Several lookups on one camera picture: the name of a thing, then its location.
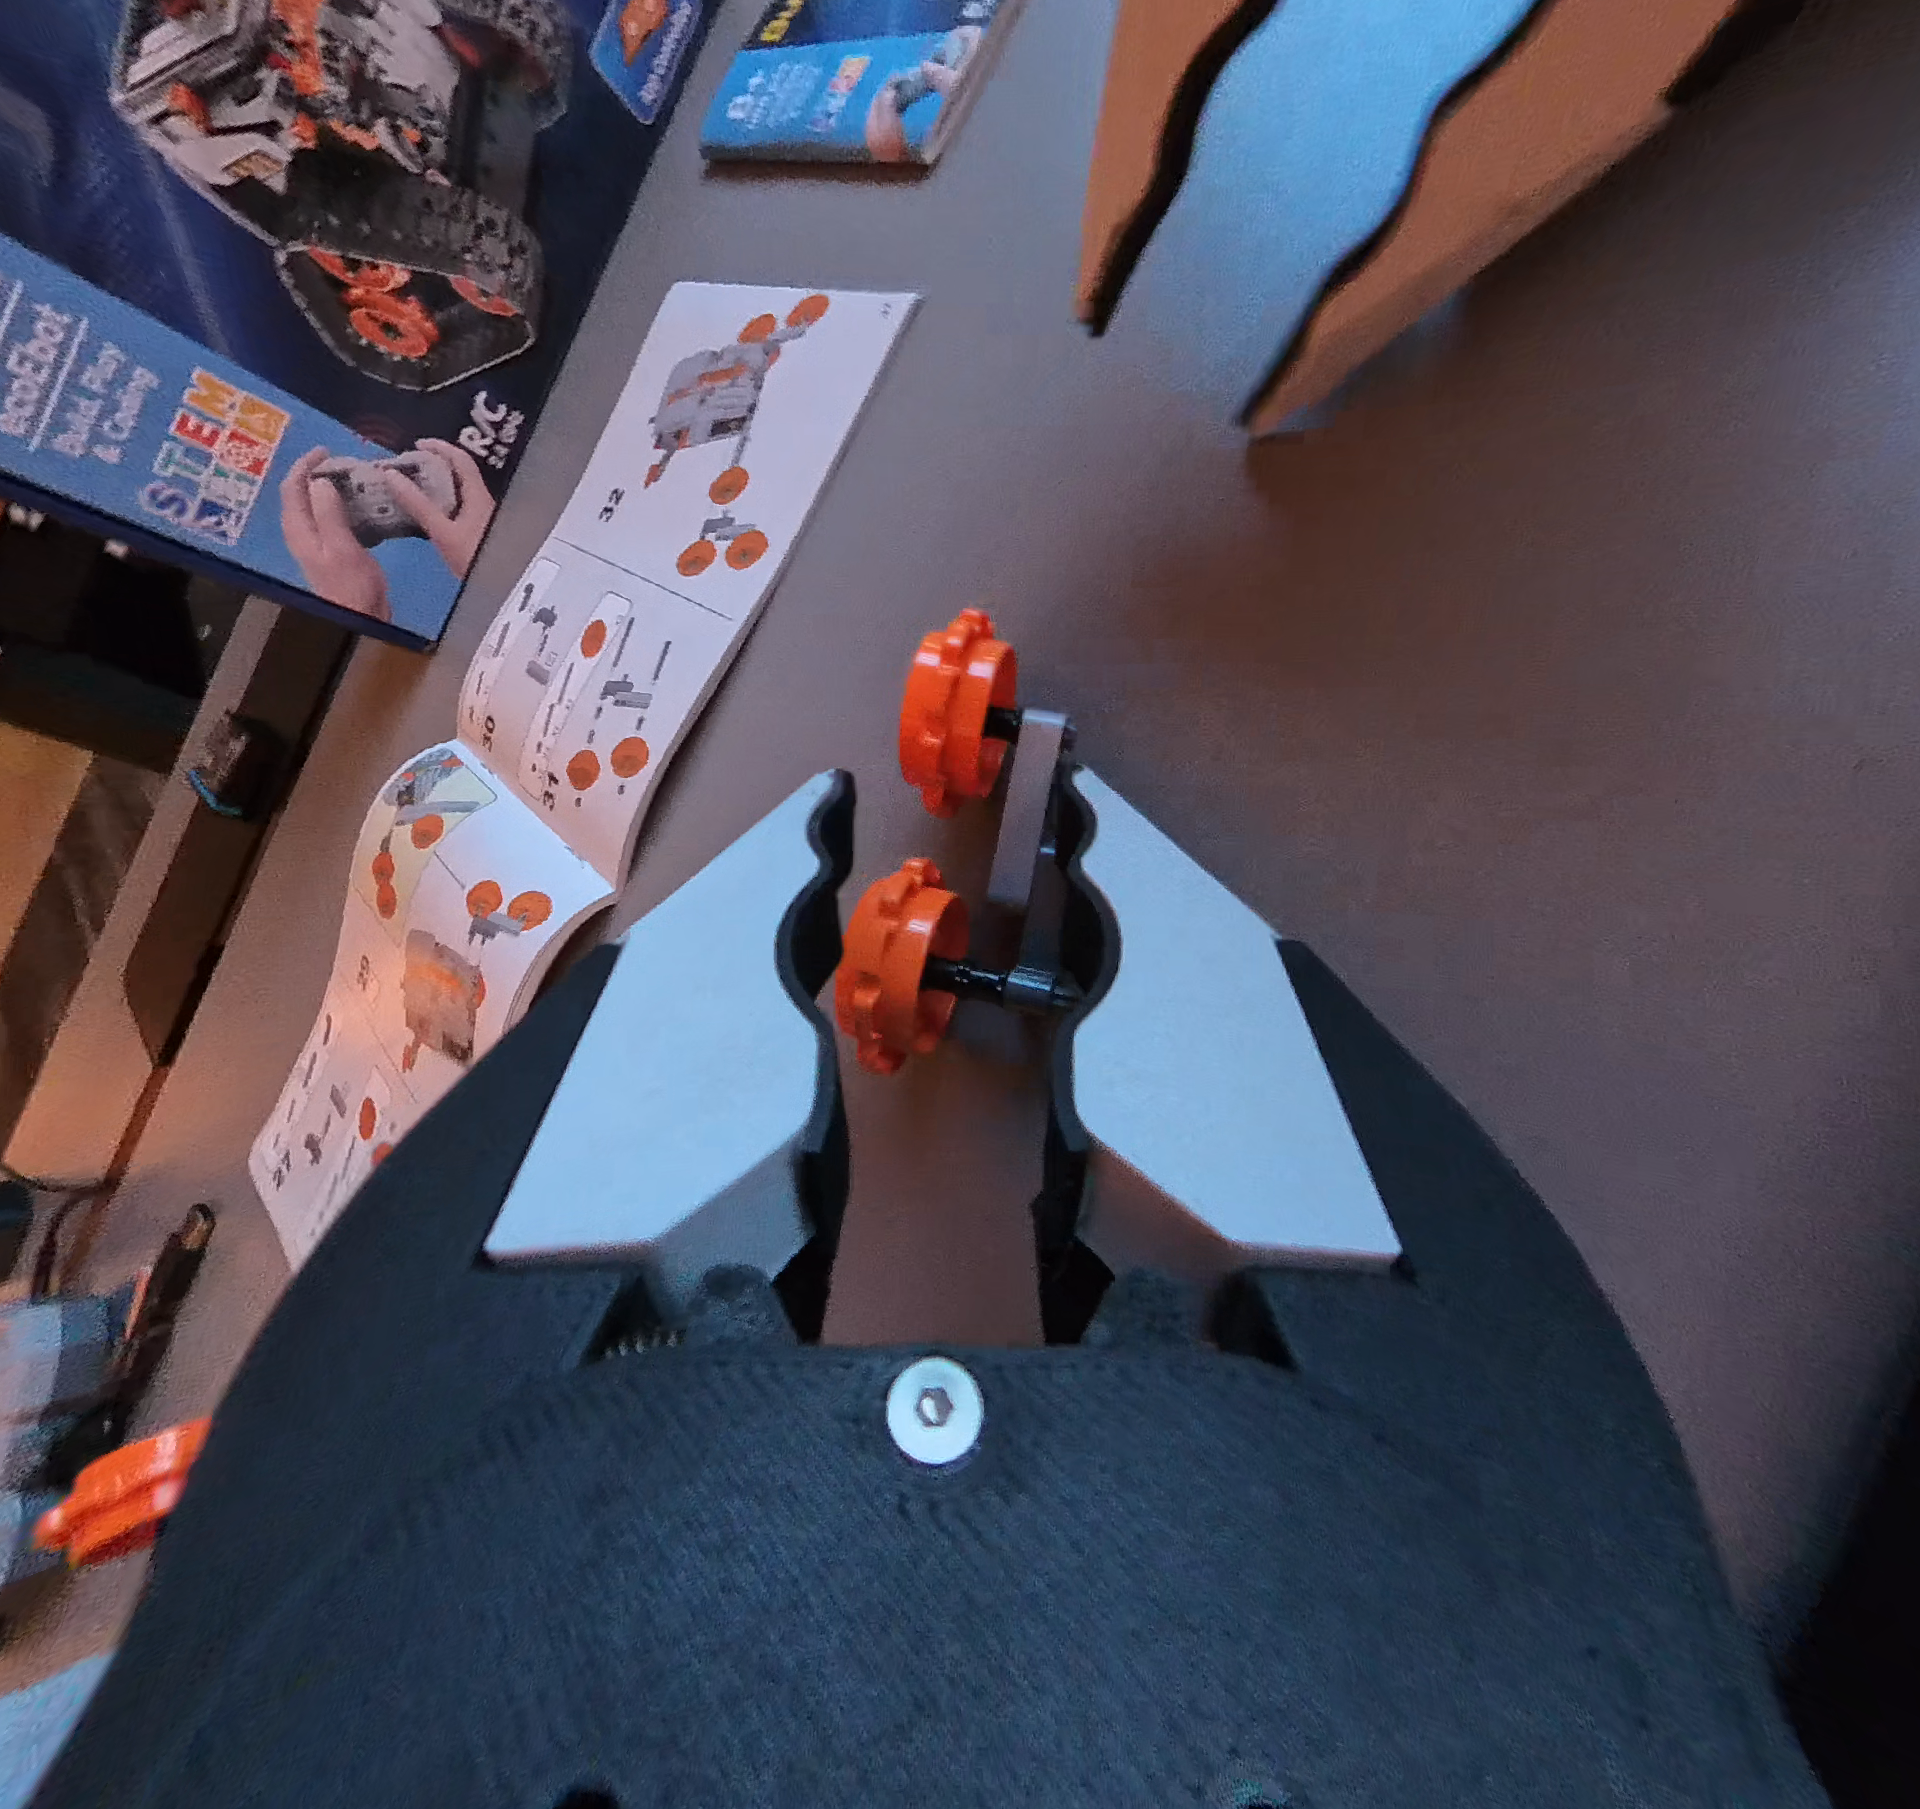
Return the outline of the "white open instruction booklet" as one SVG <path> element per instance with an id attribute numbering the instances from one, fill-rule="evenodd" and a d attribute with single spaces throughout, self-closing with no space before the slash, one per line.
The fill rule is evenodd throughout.
<path id="1" fill-rule="evenodd" d="M 675 284 L 588 467 L 475 646 L 450 740 L 372 798 L 324 1003 L 252 1183 L 301 1268 L 621 893 L 918 304 Z"/>

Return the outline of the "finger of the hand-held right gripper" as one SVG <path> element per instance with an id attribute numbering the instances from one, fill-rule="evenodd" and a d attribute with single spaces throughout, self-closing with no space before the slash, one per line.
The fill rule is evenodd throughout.
<path id="1" fill-rule="evenodd" d="M 1231 58 L 1277 0 L 1120 0 L 1098 106 L 1073 312 L 1110 325 L 1181 192 L 1200 114 Z"/>
<path id="2" fill-rule="evenodd" d="M 1273 434 L 1668 123 L 1745 0 L 1533 0 L 1430 117 L 1409 179 L 1248 398 Z"/>

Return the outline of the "grey desk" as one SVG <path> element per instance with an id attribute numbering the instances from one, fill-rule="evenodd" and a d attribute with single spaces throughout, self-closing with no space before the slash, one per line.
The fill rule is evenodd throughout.
<path id="1" fill-rule="evenodd" d="M 923 296 L 671 760 L 624 928 L 826 765 L 853 883 L 933 853 L 893 760 L 984 605 L 1089 765 L 1308 944 L 1549 1202 L 1785 1661 L 1915 1363 L 1915 0 L 1825 0 L 1475 281 L 1382 382 L 1245 443 L 1198 179 L 1073 320 L 1117 0 L 1027 0 L 944 162 L 706 171 L 730 0 L 446 642 L 357 645 L 75 1283 L 217 1224 L 132 1430 L 205 1414 L 285 1264 L 248 1142 L 380 779 L 583 472 L 679 277 Z"/>

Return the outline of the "loose orange toy part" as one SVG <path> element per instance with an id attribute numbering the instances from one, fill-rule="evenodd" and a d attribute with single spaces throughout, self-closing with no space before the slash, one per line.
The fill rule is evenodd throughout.
<path id="1" fill-rule="evenodd" d="M 149 1549 L 175 1513 L 209 1427 L 205 1414 L 83 1467 L 71 1489 L 34 1517 L 34 1552 L 88 1569 Z"/>

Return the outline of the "orange wheeled grey toy assembly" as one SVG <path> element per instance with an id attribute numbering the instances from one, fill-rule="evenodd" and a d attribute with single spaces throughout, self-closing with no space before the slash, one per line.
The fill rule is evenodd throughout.
<path id="1" fill-rule="evenodd" d="M 1073 724 L 1023 708 L 1015 646 L 975 607 L 914 646 L 898 703 L 898 771 L 930 816 L 996 798 L 986 883 L 991 947 L 974 954 L 970 905 L 929 857 L 901 861 L 850 907 L 833 1013 L 856 1064 L 901 1072 L 946 1035 L 956 1004 L 1033 1019 L 1078 997 L 1063 954 L 1060 801 Z"/>

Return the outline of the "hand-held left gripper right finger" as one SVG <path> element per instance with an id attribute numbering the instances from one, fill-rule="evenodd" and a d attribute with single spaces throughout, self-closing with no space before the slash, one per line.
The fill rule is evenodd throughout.
<path id="1" fill-rule="evenodd" d="M 1149 1272 L 1208 1316 L 1256 1268 L 1402 1257 L 1284 935 L 1089 765 L 1060 771 L 1060 968 L 1039 1190 L 1045 1342 Z"/>

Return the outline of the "blue cover instruction booklet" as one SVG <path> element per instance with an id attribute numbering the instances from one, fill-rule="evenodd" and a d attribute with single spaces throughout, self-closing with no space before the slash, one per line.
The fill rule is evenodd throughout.
<path id="1" fill-rule="evenodd" d="M 699 130 L 708 163 L 930 169 L 1023 0 L 773 0 Z"/>

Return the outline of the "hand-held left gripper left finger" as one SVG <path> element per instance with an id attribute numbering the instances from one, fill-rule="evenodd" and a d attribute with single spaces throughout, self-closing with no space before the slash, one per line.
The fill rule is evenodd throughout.
<path id="1" fill-rule="evenodd" d="M 853 804 L 850 771 L 817 771 L 617 939 L 484 1237 L 496 1264 L 633 1268 L 657 1320 L 752 1268 L 819 1338 L 848 1147 L 817 997 Z"/>

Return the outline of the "blue printed toy box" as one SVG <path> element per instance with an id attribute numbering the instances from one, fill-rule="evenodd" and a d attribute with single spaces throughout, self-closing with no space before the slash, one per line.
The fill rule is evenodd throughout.
<path id="1" fill-rule="evenodd" d="M 433 649 L 723 0 L 2 0 L 4 500 Z"/>

